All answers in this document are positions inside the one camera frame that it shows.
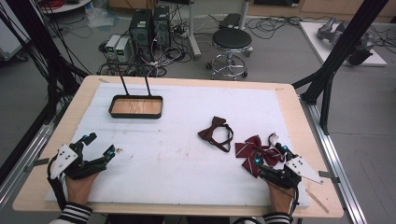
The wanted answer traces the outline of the dark brown bow tie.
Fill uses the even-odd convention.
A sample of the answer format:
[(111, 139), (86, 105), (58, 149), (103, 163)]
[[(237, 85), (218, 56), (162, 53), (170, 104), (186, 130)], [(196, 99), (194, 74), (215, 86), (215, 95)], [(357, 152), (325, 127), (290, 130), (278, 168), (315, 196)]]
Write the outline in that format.
[[(225, 128), (228, 131), (227, 139), (221, 143), (213, 138), (214, 131), (219, 127)], [(211, 125), (208, 128), (198, 132), (198, 135), (201, 139), (207, 141), (210, 145), (217, 147), (223, 152), (228, 153), (231, 149), (231, 142), (233, 141), (233, 130), (227, 124), (226, 119), (224, 118), (214, 117), (211, 121)]]

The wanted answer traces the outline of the white floor board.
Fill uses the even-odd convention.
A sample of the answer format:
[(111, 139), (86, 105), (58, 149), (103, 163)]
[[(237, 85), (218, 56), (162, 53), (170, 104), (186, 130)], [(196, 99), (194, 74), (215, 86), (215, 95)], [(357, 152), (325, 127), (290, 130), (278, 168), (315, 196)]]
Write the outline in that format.
[[(313, 48), (314, 52), (317, 54), (319, 60), (322, 63), (324, 63), (328, 58), (333, 48), (333, 45), (328, 40), (320, 40), (317, 37), (318, 29), (323, 25), (324, 22), (300, 22), (300, 27), (305, 37), (310, 42), (310, 46)], [(387, 65), (387, 63), (374, 49), (371, 49), (370, 52), (372, 55), (369, 56), (363, 63), (361, 63), (361, 66), (383, 67)]]

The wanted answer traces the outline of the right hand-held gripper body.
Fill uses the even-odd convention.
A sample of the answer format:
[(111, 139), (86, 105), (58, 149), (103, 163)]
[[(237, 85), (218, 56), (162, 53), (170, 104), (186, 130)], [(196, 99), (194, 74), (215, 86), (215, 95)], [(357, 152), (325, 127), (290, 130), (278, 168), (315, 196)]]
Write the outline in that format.
[(318, 171), (314, 170), (302, 156), (281, 162), (276, 169), (270, 166), (270, 171), (261, 173), (260, 178), (285, 189), (297, 187), (303, 178), (319, 184), (323, 183)]

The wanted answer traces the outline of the black rack with wooden tray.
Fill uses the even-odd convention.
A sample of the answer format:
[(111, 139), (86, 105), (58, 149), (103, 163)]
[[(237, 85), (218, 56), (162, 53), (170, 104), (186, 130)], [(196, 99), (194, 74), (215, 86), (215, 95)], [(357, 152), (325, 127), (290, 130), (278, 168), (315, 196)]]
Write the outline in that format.
[(136, 64), (137, 70), (145, 69), (147, 73), (143, 75), (145, 80), (146, 95), (132, 95), (124, 79), (131, 65), (127, 66), (124, 71), (120, 70), (117, 64), (116, 69), (119, 71), (120, 81), (124, 89), (124, 94), (115, 95), (112, 98), (108, 112), (113, 119), (159, 119), (163, 113), (163, 97), (153, 95), (149, 86), (149, 75), (155, 69), (153, 65)]

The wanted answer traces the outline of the red striped bow tie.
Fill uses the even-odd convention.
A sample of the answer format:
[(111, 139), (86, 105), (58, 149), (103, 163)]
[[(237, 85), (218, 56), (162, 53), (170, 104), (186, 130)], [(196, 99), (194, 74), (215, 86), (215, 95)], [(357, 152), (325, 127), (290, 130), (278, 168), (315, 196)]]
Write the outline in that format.
[(278, 135), (271, 133), (268, 137), (268, 146), (264, 146), (258, 135), (251, 136), (244, 143), (235, 144), (235, 157), (245, 158), (242, 166), (254, 177), (257, 177), (259, 169), (256, 157), (259, 157), (260, 162), (264, 165), (270, 167), (274, 167), (285, 160), (286, 152), (277, 140)]

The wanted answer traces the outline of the thin wooden stick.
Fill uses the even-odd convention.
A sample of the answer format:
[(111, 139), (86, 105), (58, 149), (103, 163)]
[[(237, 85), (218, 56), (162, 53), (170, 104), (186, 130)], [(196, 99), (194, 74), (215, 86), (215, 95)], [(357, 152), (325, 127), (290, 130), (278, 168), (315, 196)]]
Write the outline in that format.
[(312, 193), (310, 190), (306, 189), (305, 192), (312, 198), (312, 200), (326, 213), (329, 214), (329, 209), (319, 200), (319, 198)]

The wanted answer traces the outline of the white foam mat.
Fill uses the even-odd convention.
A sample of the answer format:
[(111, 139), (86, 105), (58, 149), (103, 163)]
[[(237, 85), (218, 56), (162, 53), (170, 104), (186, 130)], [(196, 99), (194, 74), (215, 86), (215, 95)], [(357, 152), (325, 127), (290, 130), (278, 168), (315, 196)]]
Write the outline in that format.
[(251, 175), (242, 159), (201, 139), (214, 117), (224, 118), (218, 141), (233, 131), (242, 143), (257, 135), (265, 141), (276, 133), (281, 144), (291, 144), (276, 90), (132, 84), (128, 92), (152, 93), (163, 98), (159, 119), (114, 119), (112, 98), (124, 94), (120, 84), (102, 83), (96, 90), (75, 139), (95, 133), (83, 157), (98, 158), (110, 146), (116, 155), (96, 178), (91, 201), (175, 205), (263, 206), (269, 203), (267, 185)]

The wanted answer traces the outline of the white table leg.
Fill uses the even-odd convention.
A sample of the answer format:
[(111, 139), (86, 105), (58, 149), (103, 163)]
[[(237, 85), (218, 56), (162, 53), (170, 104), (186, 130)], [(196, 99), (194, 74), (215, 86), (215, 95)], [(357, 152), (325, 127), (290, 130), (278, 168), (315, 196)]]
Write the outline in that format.
[(244, 30), (245, 29), (245, 23), (247, 19), (247, 14), (248, 14), (248, 7), (250, 4), (251, 0), (243, 0), (242, 6), (241, 6), (241, 13), (240, 13), (240, 21), (239, 21), (239, 30)]
[(201, 51), (194, 36), (194, 0), (188, 0), (188, 2), (189, 2), (189, 29), (187, 30), (188, 39), (191, 45), (193, 59), (198, 60), (201, 57)]

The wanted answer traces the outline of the large black computer tower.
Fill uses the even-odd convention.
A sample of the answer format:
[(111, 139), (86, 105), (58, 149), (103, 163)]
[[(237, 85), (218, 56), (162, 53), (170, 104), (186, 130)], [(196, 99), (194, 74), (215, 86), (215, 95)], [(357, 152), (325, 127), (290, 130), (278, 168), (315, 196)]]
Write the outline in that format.
[(143, 56), (146, 61), (151, 61), (150, 47), (153, 40), (152, 10), (137, 9), (132, 17), (129, 32), (134, 52)]

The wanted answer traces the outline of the person's left hand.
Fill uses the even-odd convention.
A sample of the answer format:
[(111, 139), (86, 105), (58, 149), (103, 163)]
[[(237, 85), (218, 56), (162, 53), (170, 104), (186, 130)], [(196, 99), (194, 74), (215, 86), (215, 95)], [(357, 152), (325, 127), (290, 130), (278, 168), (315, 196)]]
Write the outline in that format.
[(85, 205), (88, 202), (93, 182), (97, 176), (98, 174), (94, 174), (77, 180), (67, 177), (65, 179), (68, 194), (67, 200), (70, 203)]

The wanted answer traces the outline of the round white table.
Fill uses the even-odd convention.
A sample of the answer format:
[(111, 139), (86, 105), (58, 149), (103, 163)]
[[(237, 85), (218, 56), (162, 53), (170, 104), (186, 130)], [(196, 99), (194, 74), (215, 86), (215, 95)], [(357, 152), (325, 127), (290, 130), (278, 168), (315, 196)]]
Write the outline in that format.
[(46, 14), (63, 13), (81, 7), (91, 7), (92, 0), (42, 0), (40, 7)]

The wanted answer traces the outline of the person's right hand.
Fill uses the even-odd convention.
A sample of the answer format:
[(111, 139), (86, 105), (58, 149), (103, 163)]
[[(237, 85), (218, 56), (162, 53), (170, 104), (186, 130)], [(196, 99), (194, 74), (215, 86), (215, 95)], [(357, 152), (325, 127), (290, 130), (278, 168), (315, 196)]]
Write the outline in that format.
[(271, 211), (288, 213), (293, 201), (294, 190), (284, 189), (272, 183), (268, 184), (268, 188), (271, 200)]

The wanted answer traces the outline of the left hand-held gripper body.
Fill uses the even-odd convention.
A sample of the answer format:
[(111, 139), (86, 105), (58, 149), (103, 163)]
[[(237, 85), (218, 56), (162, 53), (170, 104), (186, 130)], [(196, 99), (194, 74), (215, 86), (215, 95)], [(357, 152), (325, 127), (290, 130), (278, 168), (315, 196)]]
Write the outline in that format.
[(77, 180), (100, 173), (106, 169), (106, 158), (102, 157), (93, 161), (84, 161), (82, 149), (86, 144), (77, 141), (74, 144), (62, 144), (56, 155), (54, 164), (50, 166), (49, 178), (55, 179), (60, 174), (65, 174)]

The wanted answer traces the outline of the white power supply unit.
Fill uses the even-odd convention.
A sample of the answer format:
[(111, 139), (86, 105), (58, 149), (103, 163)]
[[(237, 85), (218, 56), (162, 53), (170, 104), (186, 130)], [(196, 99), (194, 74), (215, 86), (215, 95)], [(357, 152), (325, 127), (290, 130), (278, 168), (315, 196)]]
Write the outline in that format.
[(106, 48), (106, 56), (108, 59), (110, 60), (117, 59), (116, 46), (118, 45), (119, 41), (120, 41), (119, 35), (113, 35), (107, 41), (105, 48)]
[(127, 37), (122, 37), (116, 46), (116, 54), (121, 63), (127, 63), (131, 56), (131, 46)]

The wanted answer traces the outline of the slim black computer tower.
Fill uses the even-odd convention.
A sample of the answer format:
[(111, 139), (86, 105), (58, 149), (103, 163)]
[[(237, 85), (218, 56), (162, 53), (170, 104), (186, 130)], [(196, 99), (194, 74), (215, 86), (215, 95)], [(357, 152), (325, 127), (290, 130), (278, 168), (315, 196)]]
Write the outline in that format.
[(153, 10), (153, 25), (157, 47), (168, 49), (170, 43), (170, 7), (156, 6)]

